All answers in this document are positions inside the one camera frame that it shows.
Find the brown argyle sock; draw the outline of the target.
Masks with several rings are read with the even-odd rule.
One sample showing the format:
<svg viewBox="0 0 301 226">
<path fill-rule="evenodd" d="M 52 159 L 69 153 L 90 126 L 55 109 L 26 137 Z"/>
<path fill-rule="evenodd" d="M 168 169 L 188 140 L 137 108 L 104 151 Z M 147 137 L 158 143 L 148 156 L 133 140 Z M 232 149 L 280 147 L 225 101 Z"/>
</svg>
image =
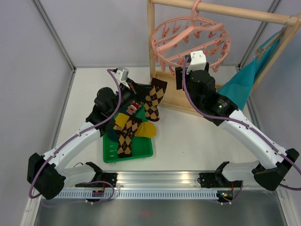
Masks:
<svg viewBox="0 0 301 226">
<path fill-rule="evenodd" d="M 117 154 L 119 158 L 132 156 L 132 138 L 135 136 L 141 123 L 141 119 L 135 116 L 130 116 L 124 127 L 116 131 L 118 135 Z"/>
<path fill-rule="evenodd" d="M 147 120 L 156 122 L 160 119 L 158 105 L 164 98 L 167 89 L 167 81 L 152 78 L 150 85 L 152 86 L 152 89 L 146 96 L 143 103 L 144 112 Z"/>
</svg>

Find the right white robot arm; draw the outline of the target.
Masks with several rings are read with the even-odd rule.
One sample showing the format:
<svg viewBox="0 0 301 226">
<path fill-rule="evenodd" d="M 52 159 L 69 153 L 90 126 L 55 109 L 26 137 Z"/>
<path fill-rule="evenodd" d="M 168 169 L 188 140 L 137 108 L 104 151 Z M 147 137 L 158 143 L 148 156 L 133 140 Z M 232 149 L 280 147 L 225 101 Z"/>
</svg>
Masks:
<svg viewBox="0 0 301 226">
<path fill-rule="evenodd" d="M 197 70 L 177 67 L 175 74 L 176 88 L 183 89 L 196 112 L 229 132 L 256 157 L 253 162 L 224 161 L 214 172 L 216 183 L 225 186 L 234 181 L 255 181 L 269 191 L 279 186 L 289 189 L 282 180 L 291 168 L 300 172 L 295 163 L 299 152 L 277 145 L 245 117 L 231 98 L 217 91 L 208 63 Z"/>
</svg>

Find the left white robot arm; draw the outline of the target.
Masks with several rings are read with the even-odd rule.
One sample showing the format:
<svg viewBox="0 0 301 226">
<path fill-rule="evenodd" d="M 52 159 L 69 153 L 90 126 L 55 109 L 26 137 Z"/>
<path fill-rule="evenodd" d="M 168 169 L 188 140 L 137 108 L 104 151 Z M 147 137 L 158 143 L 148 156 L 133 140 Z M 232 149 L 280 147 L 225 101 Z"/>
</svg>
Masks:
<svg viewBox="0 0 301 226">
<path fill-rule="evenodd" d="M 118 91 L 101 88 L 94 107 L 77 132 L 63 144 L 39 155 L 34 153 L 28 162 L 27 181 L 47 200 L 56 197 L 70 186 L 97 187 L 102 183 L 102 169 L 92 162 L 80 167 L 66 168 L 68 163 L 90 143 L 102 137 L 115 125 L 114 115 L 133 101 L 141 103 L 152 89 L 151 85 L 130 81 L 120 84 Z"/>
</svg>

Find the pink round clip hanger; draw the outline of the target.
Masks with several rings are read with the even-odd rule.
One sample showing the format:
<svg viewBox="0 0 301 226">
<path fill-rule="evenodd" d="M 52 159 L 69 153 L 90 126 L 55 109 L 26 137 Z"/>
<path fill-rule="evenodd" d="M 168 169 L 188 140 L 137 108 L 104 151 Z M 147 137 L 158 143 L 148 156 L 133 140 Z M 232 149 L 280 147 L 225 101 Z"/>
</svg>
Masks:
<svg viewBox="0 0 301 226">
<path fill-rule="evenodd" d="M 230 35 L 223 23 L 200 16 L 199 3 L 199 0 L 194 1 L 190 15 L 168 19 L 158 26 L 154 25 L 154 11 L 148 10 L 151 13 L 148 22 L 151 77 L 156 74 L 156 64 L 162 71 L 175 74 L 175 69 L 195 51 L 208 59 L 214 72 L 224 63 L 231 48 Z"/>
</svg>

